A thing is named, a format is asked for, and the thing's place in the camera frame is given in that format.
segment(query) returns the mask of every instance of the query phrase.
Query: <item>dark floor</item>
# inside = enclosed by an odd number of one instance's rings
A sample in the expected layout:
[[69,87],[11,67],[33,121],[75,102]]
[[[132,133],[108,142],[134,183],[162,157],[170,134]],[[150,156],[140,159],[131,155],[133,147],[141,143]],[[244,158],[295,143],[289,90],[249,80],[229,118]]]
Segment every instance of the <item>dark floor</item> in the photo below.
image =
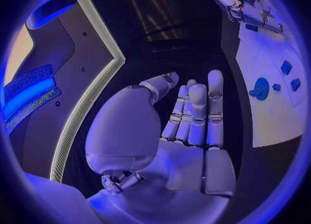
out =
[[85,197],[102,189],[100,176],[87,165],[85,140],[101,106],[128,85],[176,71],[179,84],[156,103],[162,128],[189,79],[207,83],[207,74],[224,75],[224,147],[238,174],[242,156],[242,116],[236,85],[220,48],[221,12],[211,0],[94,0],[126,57],[126,63],[105,88],[84,120],[70,151],[63,183]]

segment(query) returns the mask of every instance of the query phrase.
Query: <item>illuminated edge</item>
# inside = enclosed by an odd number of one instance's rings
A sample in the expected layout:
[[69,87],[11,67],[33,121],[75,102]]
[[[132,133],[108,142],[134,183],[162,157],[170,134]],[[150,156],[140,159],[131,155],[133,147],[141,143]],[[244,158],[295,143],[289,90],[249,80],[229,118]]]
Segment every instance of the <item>illuminated edge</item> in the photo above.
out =
[[66,161],[82,122],[91,109],[93,102],[96,101],[106,85],[125,63],[123,53],[94,7],[93,2],[91,0],[78,0],[78,3],[114,59],[97,75],[86,89],[63,128],[54,152],[50,171],[50,180],[59,183],[62,182]]

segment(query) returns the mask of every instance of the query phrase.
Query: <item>blue light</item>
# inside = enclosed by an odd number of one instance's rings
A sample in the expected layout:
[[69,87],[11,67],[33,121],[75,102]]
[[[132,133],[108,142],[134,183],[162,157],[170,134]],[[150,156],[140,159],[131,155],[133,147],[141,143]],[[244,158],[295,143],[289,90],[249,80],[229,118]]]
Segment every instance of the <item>blue light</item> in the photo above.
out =
[[55,81],[52,77],[49,77],[21,91],[5,104],[3,108],[4,119],[7,119],[12,113],[33,97],[38,96],[53,87],[55,87]]

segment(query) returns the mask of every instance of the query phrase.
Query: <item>blue led strip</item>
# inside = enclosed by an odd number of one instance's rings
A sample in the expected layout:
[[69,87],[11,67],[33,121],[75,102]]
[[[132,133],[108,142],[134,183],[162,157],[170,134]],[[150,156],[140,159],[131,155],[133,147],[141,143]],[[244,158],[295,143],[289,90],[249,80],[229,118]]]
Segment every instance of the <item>blue led strip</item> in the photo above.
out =
[[35,84],[32,84],[28,88],[16,94],[3,107],[4,119],[7,120],[11,114],[17,111],[21,106],[30,101],[32,98],[42,94],[43,92],[47,92],[49,89],[55,86],[56,84],[54,79],[49,77]]
[[38,97],[36,97],[35,99],[30,100],[27,104],[25,104],[18,111],[12,114],[10,118],[6,121],[6,129],[8,133],[10,134],[15,129],[15,127],[33,111],[61,94],[61,90],[56,87],[46,93],[38,95]]
[[8,85],[4,87],[5,102],[8,102],[20,91],[29,87],[31,84],[38,82],[39,80],[45,79],[52,75],[52,65],[46,65],[39,67],[26,73],[22,76],[15,78]]

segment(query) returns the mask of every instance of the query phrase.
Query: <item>blue square button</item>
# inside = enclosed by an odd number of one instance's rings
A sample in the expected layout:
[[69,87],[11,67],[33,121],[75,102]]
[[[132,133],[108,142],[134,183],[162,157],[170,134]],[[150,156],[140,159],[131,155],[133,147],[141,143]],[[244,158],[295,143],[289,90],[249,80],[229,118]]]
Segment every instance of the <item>blue square button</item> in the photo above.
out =
[[291,71],[292,65],[290,64],[289,61],[284,61],[282,66],[281,66],[281,70],[284,74],[288,75],[289,72]]
[[292,80],[290,84],[291,84],[292,89],[293,89],[294,91],[296,91],[296,90],[300,87],[300,85],[301,85],[299,79]]

